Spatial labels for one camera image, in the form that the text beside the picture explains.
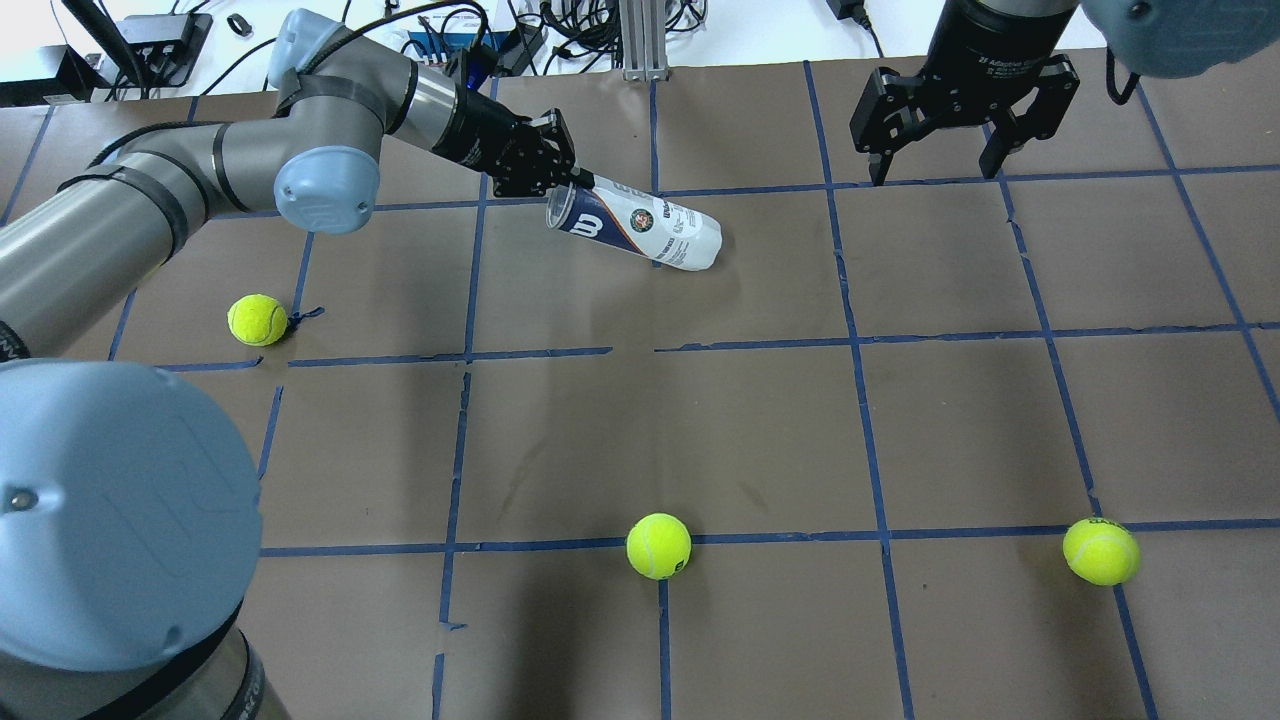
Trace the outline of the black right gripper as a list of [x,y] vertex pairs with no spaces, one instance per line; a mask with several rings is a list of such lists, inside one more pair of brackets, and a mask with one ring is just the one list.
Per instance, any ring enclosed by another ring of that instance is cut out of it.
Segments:
[[946,1],[922,68],[874,69],[850,119],[870,183],[893,156],[937,129],[991,124],[979,155],[984,179],[1030,140],[1056,135],[1080,79],[1059,40],[1076,1]]

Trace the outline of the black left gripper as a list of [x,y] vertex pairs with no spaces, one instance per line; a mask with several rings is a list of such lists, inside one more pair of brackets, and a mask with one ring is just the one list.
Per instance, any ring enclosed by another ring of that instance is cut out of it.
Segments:
[[573,170],[573,141],[558,108],[522,117],[477,92],[458,96],[440,136],[440,156],[492,178],[497,197],[543,197],[572,184],[594,190],[590,170]]

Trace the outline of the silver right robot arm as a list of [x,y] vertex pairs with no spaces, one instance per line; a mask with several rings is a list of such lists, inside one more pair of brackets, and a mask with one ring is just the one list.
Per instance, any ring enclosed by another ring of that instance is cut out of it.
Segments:
[[884,183],[893,158],[938,129],[989,127],[979,156],[993,178],[1009,155],[1052,138],[1080,77],[1057,53],[1083,12],[1102,33],[1111,100],[1125,104],[1146,77],[1196,77],[1239,63],[1277,41],[1275,1],[946,1],[923,67],[902,76],[874,69],[849,122],[868,158],[870,182]]

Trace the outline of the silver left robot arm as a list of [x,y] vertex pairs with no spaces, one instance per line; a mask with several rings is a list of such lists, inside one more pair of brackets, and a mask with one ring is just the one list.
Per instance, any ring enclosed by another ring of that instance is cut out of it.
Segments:
[[521,117],[314,12],[293,10],[268,119],[122,138],[3,228],[3,716],[276,719],[236,619],[259,561],[260,475],[230,418],[174,372],[64,351],[210,219],[371,218],[388,136],[499,197],[591,187],[558,111]]

